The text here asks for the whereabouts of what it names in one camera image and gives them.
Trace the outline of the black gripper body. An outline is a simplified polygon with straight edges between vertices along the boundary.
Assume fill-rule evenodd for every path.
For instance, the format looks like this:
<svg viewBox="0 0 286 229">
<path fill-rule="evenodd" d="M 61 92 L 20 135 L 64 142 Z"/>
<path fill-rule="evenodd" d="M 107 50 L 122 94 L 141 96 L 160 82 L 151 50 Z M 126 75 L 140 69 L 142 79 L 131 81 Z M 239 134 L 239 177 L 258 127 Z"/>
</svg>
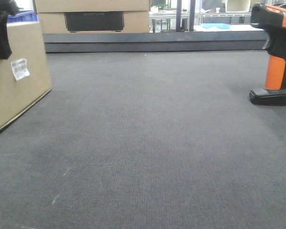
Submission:
<svg viewBox="0 0 286 229">
<path fill-rule="evenodd" d="M 19 13 L 19 7 L 14 0 L 0 0 L 0 15 L 16 15 Z"/>
</svg>

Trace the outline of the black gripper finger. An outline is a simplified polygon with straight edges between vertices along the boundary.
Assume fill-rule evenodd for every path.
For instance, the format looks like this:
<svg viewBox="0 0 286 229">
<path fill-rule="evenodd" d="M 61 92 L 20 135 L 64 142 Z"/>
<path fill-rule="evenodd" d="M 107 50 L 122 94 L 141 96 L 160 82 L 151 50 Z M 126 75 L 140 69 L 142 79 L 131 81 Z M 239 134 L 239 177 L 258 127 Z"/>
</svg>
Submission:
<svg viewBox="0 0 286 229">
<path fill-rule="evenodd" d="M 7 19 L 8 19 L 8 13 L 5 11 L 0 11 L 0 59 L 1 60 L 8 59 L 12 54 L 8 39 Z"/>
</svg>

